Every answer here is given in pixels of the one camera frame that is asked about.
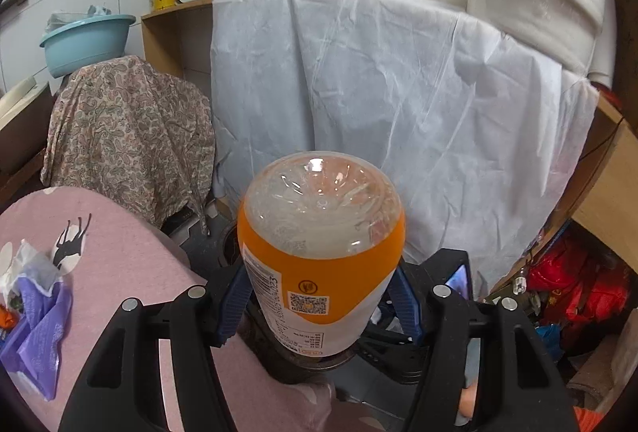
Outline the person's right hand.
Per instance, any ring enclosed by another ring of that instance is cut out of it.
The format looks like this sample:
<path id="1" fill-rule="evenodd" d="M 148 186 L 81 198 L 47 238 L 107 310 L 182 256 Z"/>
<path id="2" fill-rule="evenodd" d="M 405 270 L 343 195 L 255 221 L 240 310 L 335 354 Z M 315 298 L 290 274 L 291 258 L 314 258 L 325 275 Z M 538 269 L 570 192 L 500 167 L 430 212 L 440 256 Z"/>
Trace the person's right hand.
<path id="1" fill-rule="evenodd" d="M 478 382 L 475 381 L 469 387 L 464 388 L 461 392 L 459 413 L 467 420 L 471 420 L 475 412 L 477 389 Z"/>

